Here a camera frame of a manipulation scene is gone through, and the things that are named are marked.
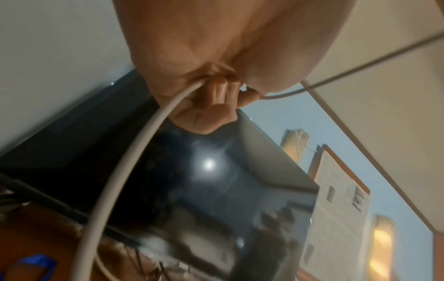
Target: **blue object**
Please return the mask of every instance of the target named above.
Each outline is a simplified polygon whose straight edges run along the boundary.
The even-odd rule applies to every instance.
[[[37,254],[33,256],[28,256],[24,259],[19,260],[15,264],[25,263],[31,265],[37,265],[47,270],[45,276],[43,276],[40,281],[49,281],[54,274],[54,270],[56,269],[57,262],[43,254]],[[0,274],[0,281],[3,281],[5,278],[6,272]]]

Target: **lit wall sconce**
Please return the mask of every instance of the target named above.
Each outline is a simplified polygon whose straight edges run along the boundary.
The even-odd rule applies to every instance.
[[[308,138],[309,135],[304,130],[285,130],[281,147],[294,162],[299,163],[304,155]]]
[[[395,242],[395,223],[391,219],[377,216],[372,231],[367,280],[390,281]]]

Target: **hand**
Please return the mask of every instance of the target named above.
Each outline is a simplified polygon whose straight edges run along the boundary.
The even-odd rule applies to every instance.
[[[236,109],[259,99],[259,93],[247,89],[235,77],[213,76],[200,89],[185,98],[170,114],[177,126],[198,134],[209,134],[237,120]],[[161,105],[170,99],[154,97]]]

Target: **light blue wall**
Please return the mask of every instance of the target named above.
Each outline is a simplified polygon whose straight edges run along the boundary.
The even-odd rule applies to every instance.
[[[260,100],[243,111],[277,144],[285,129],[304,129],[310,135],[310,149],[327,144],[371,190],[372,213],[395,221],[393,268],[399,279],[432,281],[432,232],[308,93]],[[313,155],[310,150],[304,152],[300,166],[306,172]]]

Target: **cable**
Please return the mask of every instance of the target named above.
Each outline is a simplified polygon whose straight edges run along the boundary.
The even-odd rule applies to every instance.
[[[103,264],[102,260],[99,257],[99,253],[96,253],[96,256],[94,257],[94,261],[97,264],[97,267],[100,269],[100,271],[105,275],[106,278],[108,278],[109,281],[120,281],[117,277],[115,277]]]
[[[433,36],[430,36],[428,38],[422,39],[422,40],[420,40],[420,41],[418,41],[416,43],[413,43],[411,45],[408,45],[407,47],[395,50],[395,51],[393,51],[391,53],[386,54],[385,56],[381,56],[381,57],[379,57],[377,59],[374,59],[374,60],[369,61],[367,63],[361,64],[361,65],[359,65],[357,67],[354,67],[352,69],[349,69],[349,70],[347,70],[345,72],[339,73],[338,75],[335,75],[335,76],[332,76],[332,77],[327,78],[325,80],[322,80],[320,82],[317,82],[317,83],[315,83],[313,85],[310,85],[310,86],[308,86],[306,88],[302,88],[302,89],[299,89],[297,91],[286,93],[286,94],[262,96],[262,97],[260,97],[260,99],[261,100],[277,100],[277,99],[287,98],[287,97],[290,97],[290,96],[301,94],[301,93],[304,93],[306,91],[322,87],[322,86],[324,86],[326,84],[330,84],[332,82],[335,82],[335,81],[337,81],[339,79],[342,79],[344,77],[347,77],[347,76],[350,76],[352,74],[355,74],[357,72],[363,71],[365,69],[368,69],[368,68],[373,67],[373,66],[375,66],[377,64],[383,63],[383,62],[388,61],[388,60],[390,60],[392,58],[395,58],[395,57],[398,57],[398,56],[403,55],[405,53],[408,53],[410,51],[413,51],[413,50],[416,50],[418,48],[424,47],[426,45],[432,44],[432,43],[434,43],[434,42],[436,42],[438,40],[441,40],[441,39],[444,39],[444,31],[442,31],[442,32],[440,32],[438,34],[435,34]]]
[[[89,280],[93,268],[94,257],[96,256],[97,246],[102,237],[106,222],[108,221],[114,204],[116,203],[126,180],[139,160],[139,157],[160,125],[162,125],[163,121],[168,117],[171,111],[173,111],[177,104],[203,84],[204,80],[192,84],[176,95],[166,107],[157,110],[126,150],[122,159],[120,159],[108,179],[108,182],[91,212],[89,221],[84,228],[83,236],[74,257],[70,281]]]

